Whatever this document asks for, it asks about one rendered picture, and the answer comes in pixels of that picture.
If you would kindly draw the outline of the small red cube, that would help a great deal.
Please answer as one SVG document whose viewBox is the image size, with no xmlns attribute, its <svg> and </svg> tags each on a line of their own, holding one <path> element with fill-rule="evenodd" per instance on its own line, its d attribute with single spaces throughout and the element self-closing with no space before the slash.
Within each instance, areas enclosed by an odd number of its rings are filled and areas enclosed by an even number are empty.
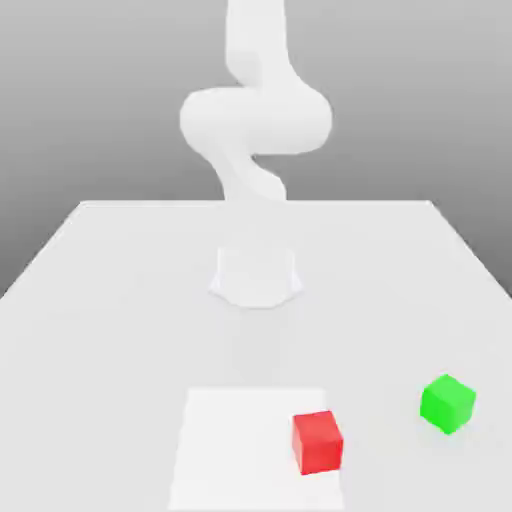
<svg viewBox="0 0 512 512">
<path fill-rule="evenodd" d="M 301 475 L 341 468 L 344 438 L 331 410 L 292 417 L 292 449 Z"/>
</svg>

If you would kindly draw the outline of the small green cube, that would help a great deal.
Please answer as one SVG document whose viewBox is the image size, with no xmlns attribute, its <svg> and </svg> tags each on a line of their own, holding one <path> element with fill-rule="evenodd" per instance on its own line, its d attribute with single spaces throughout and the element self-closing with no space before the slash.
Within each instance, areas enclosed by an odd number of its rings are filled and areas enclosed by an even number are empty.
<svg viewBox="0 0 512 512">
<path fill-rule="evenodd" d="M 444 374 L 424 388 L 420 416 L 450 435 L 471 419 L 475 401 L 475 390 Z"/>
</svg>

